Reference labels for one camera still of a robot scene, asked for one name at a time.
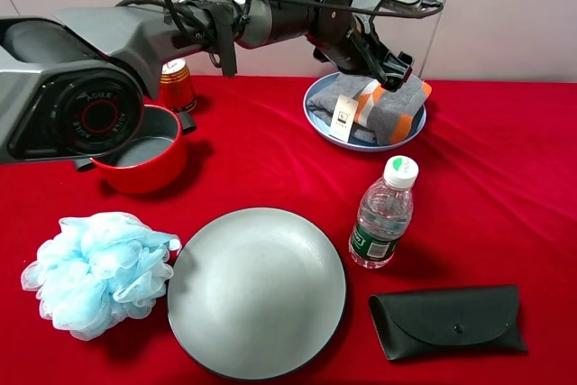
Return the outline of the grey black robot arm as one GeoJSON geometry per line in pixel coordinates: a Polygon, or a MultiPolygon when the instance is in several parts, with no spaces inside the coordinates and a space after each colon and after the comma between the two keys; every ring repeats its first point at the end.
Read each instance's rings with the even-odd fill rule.
{"type": "Polygon", "coordinates": [[[412,59],[379,40],[362,0],[145,0],[73,8],[55,20],[1,21],[1,161],[73,160],[126,144],[146,98],[160,91],[162,67],[200,51],[215,54],[227,77],[237,47],[256,49],[307,38],[318,59],[341,72],[399,89],[412,59]]]}

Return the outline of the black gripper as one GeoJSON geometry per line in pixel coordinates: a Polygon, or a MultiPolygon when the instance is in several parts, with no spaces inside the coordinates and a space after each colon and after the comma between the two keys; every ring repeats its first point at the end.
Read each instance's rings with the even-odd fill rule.
{"type": "Polygon", "coordinates": [[[373,76],[388,91],[400,89],[413,72],[414,59],[401,51],[392,57],[390,50],[371,28],[364,32],[353,15],[315,18],[307,32],[307,40],[315,47],[313,57],[330,63],[349,75],[373,76]]]}

